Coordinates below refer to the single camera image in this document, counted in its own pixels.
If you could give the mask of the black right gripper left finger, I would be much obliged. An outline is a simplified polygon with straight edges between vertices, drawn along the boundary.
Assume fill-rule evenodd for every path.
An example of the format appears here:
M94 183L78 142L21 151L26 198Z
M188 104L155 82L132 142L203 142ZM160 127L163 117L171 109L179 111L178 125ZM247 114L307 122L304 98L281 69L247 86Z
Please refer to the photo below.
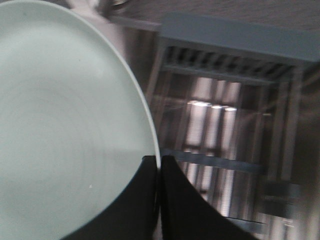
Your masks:
M159 215L157 180L156 157L146 155L120 195L93 220L64 239L151 240Z

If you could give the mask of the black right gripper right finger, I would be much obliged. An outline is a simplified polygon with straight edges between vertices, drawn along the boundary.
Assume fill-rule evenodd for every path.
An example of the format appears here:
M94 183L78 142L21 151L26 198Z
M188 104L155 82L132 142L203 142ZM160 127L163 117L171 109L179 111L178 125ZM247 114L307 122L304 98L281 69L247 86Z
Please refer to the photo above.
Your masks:
M161 158L161 227L165 240L253 240L263 223L216 211L189 182L171 155Z

